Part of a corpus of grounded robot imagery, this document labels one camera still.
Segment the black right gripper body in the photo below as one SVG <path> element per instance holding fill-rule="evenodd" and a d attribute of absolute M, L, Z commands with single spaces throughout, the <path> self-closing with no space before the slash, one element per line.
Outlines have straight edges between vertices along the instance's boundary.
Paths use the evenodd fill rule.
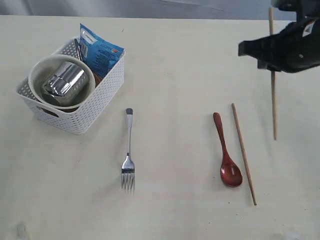
<path fill-rule="evenodd" d="M 318 0 L 273 0 L 271 5 L 295 12 L 296 21 L 277 34 L 238 44 L 238 56 L 257 59 L 257 68 L 297 73 L 320 65 L 320 2 Z"/>

